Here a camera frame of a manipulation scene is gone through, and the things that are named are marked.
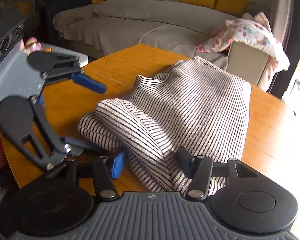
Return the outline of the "striped brown knit sweater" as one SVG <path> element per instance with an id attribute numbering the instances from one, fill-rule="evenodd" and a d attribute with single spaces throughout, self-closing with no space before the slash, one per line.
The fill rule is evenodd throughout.
<path id="1" fill-rule="evenodd" d="M 151 78 L 137 76 L 128 95 L 101 100 L 77 129 L 105 150 L 126 150 L 132 171 L 149 191 L 185 193 L 190 180 L 176 150 L 184 147 L 219 163 L 241 159 L 250 94 L 250 83 L 197 56 Z"/>

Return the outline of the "beige sofa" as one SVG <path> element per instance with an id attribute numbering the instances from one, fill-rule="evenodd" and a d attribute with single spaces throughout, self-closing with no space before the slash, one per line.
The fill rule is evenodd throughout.
<path id="1" fill-rule="evenodd" d="M 199 44 L 233 19 L 186 3 L 111 0 L 59 12 L 52 24 L 70 49 L 96 59 L 137 44 L 194 57 Z"/>

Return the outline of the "floral pink blanket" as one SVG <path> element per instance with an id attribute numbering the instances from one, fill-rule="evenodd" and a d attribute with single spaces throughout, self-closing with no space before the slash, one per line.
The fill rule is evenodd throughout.
<path id="1" fill-rule="evenodd" d="M 289 68 L 289 59 L 281 42 L 273 36 L 264 12 L 259 12 L 252 19 L 226 20 L 211 34 L 209 40 L 196 46 L 196 49 L 201 53 L 218 53 L 226 50 L 233 42 L 243 43 L 266 53 L 270 57 L 268 69 L 274 73 L 287 71 Z"/>

